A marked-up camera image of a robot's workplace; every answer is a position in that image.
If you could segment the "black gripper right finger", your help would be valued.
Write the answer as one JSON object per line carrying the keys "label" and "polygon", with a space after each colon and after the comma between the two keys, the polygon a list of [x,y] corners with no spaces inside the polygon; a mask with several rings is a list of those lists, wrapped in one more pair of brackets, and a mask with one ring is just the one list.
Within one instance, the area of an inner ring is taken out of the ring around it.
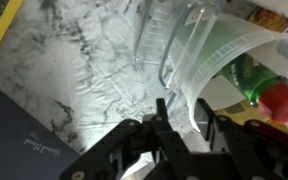
{"label": "black gripper right finger", "polygon": [[231,180],[288,180],[288,134],[256,119],[238,125],[216,115],[207,102],[197,99],[197,124],[212,152],[225,161],[216,170],[229,170]]}

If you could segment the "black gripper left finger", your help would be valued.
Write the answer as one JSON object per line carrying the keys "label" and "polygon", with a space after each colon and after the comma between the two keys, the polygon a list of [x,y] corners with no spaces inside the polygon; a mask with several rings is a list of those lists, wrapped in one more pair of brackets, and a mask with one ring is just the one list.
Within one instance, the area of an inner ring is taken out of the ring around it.
{"label": "black gripper left finger", "polygon": [[198,180],[188,148],[168,121],[163,98],[156,100],[156,113],[150,125],[154,134],[155,167],[148,180]]}

